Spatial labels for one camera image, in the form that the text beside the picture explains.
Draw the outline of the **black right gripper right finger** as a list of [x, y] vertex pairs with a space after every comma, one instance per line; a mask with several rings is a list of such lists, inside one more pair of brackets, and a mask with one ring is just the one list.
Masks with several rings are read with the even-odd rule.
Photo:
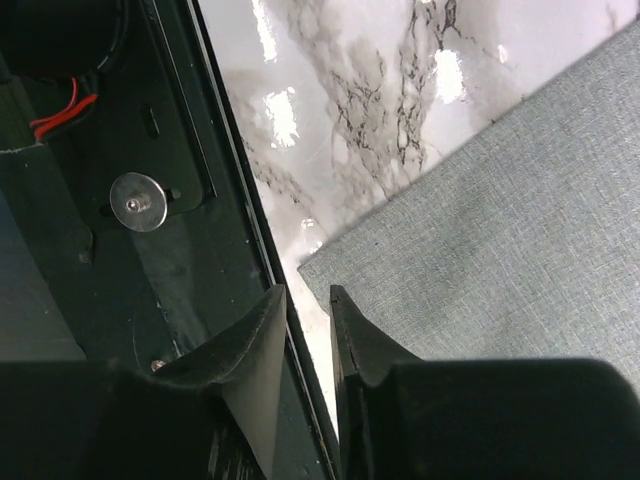
[[423, 479], [425, 395], [408, 377], [423, 363], [330, 287], [331, 345], [344, 479]]

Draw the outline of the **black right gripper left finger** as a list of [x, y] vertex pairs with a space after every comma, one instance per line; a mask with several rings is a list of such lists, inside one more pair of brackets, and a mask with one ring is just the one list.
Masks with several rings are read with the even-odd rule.
[[273, 472], [286, 313], [286, 288], [275, 285], [233, 325], [154, 373], [221, 399], [266, 479]]

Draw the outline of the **grey cloth napkin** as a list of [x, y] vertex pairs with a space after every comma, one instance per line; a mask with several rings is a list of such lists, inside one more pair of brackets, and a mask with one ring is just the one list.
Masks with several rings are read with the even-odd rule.
[[586, 357], [639, 380], [631, 24], [310, 257], [426, 360]]

